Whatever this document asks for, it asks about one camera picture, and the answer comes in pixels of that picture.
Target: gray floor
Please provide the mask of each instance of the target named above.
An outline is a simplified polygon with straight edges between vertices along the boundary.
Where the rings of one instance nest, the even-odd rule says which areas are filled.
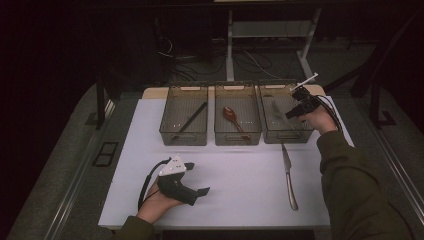
[[[259,45],[255,50],[250,46],[235,44],[235,49],[250,53],[272,75],[304,79],[294,53],[300,48],[299,43],[282,41],[278,42],[279,47],[270,47],[267,44],[264,42],[263,46]],[[346,46],[345,40],[312,44],[308,61],[312,70],[319,73],[317,84],[324,86],[358,67],[373,50],[373,46],[353,46],[351,50],[347,50]],[[272,66],[266,58],[256,54],[258,52],[266,56]],[[240,64],[234,65],[236,80],[273,78],[254,66],[245,52],[241,51],[235,56]],[[225,66],[220,68],[223,59],[223,56],[219,56],[212,63],[184,63],[197,73],[182,66],[178,69],[190,74],[195,80],[223,81],[226,76]],[[219,71],[214,74],[200,74],[216,70]],[[173,75],[171,80],[183,80],[183,77]],[[381,110],[389,111],[397,125],[375,130],[367,117],[369,96],[359,100],[352,99],[349,94],[352,84],[353,80],[328,95],[333,97],[354,144],[362,149],[380,170],[381,181],[389,199],[405,216],[416,239],[424,239],[423,222],[418,218],[417,210],[410,204],[411,199],[405,194],[405,187],[398,183],[388,164],[393,155],[387,153],[391,150],[395,153],[394,156],[401,162],[417,191],[424,193],[424,137],[392,96],[384,91]],[[88,89],[75,108],[8,239],[107,239],[112,236],[109,230],[98,227],[97,222],[131,123],[132,113],[140,97],[140,93],[124,93],[120,101],[114,102],[113,111],[108,115],[104,126],[96,130],[95,126],[86,125],[86,120],[96,110],[95,87]],[[390,151],[380,143],[381,135],[387,139]],[[107,168],[93,167],[91,163],[103,142],[118,142],[112,165]],[[331,239],[329,229],[316,229],[315,236],[319,240]]]

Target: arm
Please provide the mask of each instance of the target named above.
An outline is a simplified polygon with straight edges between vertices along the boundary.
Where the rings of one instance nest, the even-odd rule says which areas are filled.
[[[349,146],[322,107],[299,117],[321,137],[322,190],[334,239],[411,239],[401,217],[388,204],[374,169]]]
[[[157,180],[147,192],[147,197],[137,215],[129,216],[115,236],[116,240],[148,240],[154,233],[153,224],[169,209],[181,205],[159,191]]]

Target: knife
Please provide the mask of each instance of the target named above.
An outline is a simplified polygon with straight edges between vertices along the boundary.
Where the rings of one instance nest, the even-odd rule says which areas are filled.
[[[290,205],[291,205],[293,210],[297,211],[299,209],[299,207],[297,206],[296,198],[294,197],[293,187],[292,187],[292,184],[291,184],[291,177],[290,177],[291,161],[290,161],[289,154],[287,153],[287,149],[284,146],[284,144],[281,144],[281,150],[283,151],[284,168],[286,170],[287,189],[288,189],[288,193],[289,193]]]

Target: white table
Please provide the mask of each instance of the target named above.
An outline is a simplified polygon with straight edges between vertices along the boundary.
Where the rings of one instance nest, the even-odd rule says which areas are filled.
[[[127,216],[135,215],[145,177],[159,161],[176,154],[180,154],[185,162],[196,164],[192,171],[186,172],[182,183],[194,190],[211,189],[207,196],[198,198],[194,206],[171,209],[155,224],[157,230],[310,229],[330,225],[321,191],[317,131],[306,144],[286,144],[292,161],[293,189],[299,204],[299,210],[293,211],[288,200],[279,144],[265,144],[261,139],[258,146],[216,146],[214,95],[210,93],[208,144],[164,146],[159,125],[167,89],[153,91],[152,95],[152,90],[146,90],[134,112],[99,220],[100,226],[120,229]],[[345,135],[352,144],[346,130]]]

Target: wire mesh bin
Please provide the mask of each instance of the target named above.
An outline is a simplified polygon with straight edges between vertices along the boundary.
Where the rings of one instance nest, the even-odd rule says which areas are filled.
[[[261,122],[252,81],[216,82],[215,144],[258,145]]]
[[[159,132],[167,146],[207,144],[208,84],[174,83],[168,97]]]
[[[285,115],[298,104],[291,97],[289,87],[285,87],[293,83],[293,80],[259,81],[265,143],[306,143],[314,130],[307,122],[295,117],[287,119]]]

